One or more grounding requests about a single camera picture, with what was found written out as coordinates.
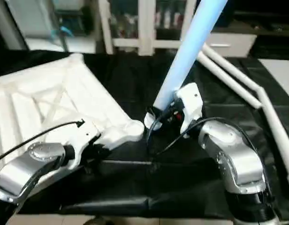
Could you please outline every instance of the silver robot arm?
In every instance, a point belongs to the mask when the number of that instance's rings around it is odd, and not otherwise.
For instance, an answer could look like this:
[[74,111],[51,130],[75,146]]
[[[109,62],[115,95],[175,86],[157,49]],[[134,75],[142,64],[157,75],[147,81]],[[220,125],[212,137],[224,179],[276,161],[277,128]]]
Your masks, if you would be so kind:
[[66,145],[36,142],[6,164],[0,171],[0,225],[20,210],[42,176],[61,167],[77,168],[83,150],[98,135],[92,123],[84,123]]
[[[182,102],[183,123],[180,133],[202,117],[203,101],[195,83],[175,93]],[[271,206],[264,168],[257,152],[234,127],[217,120],[205,122],[195,139],[216,162],[221,173],[229,209],[236,225],[276,225],[279,220]]]

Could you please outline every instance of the pvc pipe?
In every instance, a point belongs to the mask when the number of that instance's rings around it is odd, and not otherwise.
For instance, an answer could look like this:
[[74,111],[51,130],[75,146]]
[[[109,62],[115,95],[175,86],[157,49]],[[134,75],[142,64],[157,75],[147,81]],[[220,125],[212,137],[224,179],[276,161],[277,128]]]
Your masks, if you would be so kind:
[[207,69],[209,69],[221,81],[223,81],[228,87],[230,87],[234,92],[236,92],[240,97],[242,97],[252,107],[254,107],[255,109],[259,109],[262,106],[261,102],[259,102],[250,92],[243,88],[238,82],[236,82],[222,68],[216,65],[202,52],[198,54],[197,60]]
[[207,54],[212,60],[218,63],[222,68],[227,70],[231,75],[236,77],[242,83],[247,85],[250,89],[256,91],[257,96],[262,103],[262,108],[265,113],[267,122],[270,126],[272,134],[274,136],[275,142],[277,144],[280,155],[283,159],[285,168],[288,173],[288,182],[289,182],[289,137],[269,99],[266,94],[266,91],[263,87],[256,84],[253,80],[251,80],[247,75],[237,69],[234,65],[224,59],[221,55],[219,55],[216,51],[211,49],[209,46],[204,44],[202,51]]
[[280,155],[283,159],[285,168],[288,173],[287,179],[289,182],[289,137],[283,125],[281,124],[281,121],[269,97],[267,96],[266,91],[262,87],[260,87],[257,90],[257,95],[263,104],[263,111],[265,113],[270,129],[273,133]]
[[259,88],[261,88],[253,80],[248,78],[248,76],[246,74],[244,74],[242,71],[240,71],[238,68],[236,68],[232,63],[227,61],[225,58],[223,58],[220,54],[218,54],[215,50],[213,50],[208,45],[204,44],[202,51],[210,59],[212,59],[217,64],[219,64],[221,67],[223,67],[225,70],[227,70],[231,75],[233,75],[238,80],[240,80],[242,83],[247,85],[250,89],[257,91]]
[[164,110],[183,84],[227,0],[201,0],[153,106]]

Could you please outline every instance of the drawer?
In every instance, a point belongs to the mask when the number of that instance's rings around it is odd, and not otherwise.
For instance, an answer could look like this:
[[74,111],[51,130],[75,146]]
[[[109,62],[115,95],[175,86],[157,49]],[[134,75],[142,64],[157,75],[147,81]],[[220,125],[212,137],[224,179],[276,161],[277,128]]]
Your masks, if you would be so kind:
[[254,34],[211,33],[206,43],[224,57],[246,57],[256,37]]

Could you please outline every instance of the black cloth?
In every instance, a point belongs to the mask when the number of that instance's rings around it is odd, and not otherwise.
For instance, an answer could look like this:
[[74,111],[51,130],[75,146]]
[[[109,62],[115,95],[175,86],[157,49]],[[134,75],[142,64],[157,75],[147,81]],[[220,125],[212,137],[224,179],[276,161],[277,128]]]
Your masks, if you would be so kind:
[[[0,52],[0,76],[66,56],[68,53],[47,51]],[[140,121],[146,107],[153,104],[172,60],[173,56],[165,54],[84,55],[88,68],[123,110]],[[286,92],[258,60],[229,60],[265,88],[289,134]],[[265,161],[277,213],[289,219],[286,172],[263,113],[248,106],[197,62],[185,81],[189,82],[198,84],[207,116],[225,117],[248,133]],[[162,150],[177,135],[177,129],[162,127],[153,135],[151,151]],[[21,213],[231,218],[217,166],[195,140],[178,141],[153,165],[146,163],[150,157],[144,140],[125,143],[106,159],[90,163],[34,195]]]

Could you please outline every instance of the light blue pipe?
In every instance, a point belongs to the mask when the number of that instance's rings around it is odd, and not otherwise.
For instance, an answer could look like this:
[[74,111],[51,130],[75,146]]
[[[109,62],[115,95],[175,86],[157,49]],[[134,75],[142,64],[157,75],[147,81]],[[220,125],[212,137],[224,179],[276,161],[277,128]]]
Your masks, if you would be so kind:
[[175,59],[167,73],[154,106],[164,110],[187,77],[203,43],[219,18],[227,0],[201,0]]

